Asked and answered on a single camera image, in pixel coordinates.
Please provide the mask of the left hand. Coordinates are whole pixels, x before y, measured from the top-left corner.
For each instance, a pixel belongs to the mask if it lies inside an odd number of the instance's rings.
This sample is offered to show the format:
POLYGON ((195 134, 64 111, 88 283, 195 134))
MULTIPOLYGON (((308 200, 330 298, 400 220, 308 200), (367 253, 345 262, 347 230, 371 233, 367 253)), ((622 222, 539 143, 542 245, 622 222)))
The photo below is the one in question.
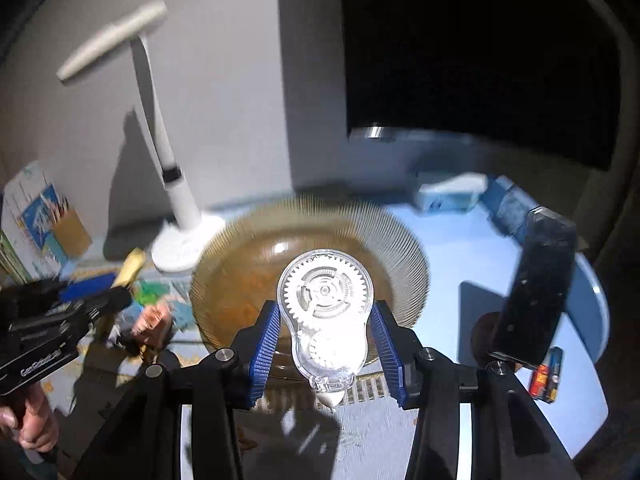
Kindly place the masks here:
POLYGON ((1 405, 1 431, 24 450, 47 453, 58 443, 58 422, 39 382, 11 404, 1 405))

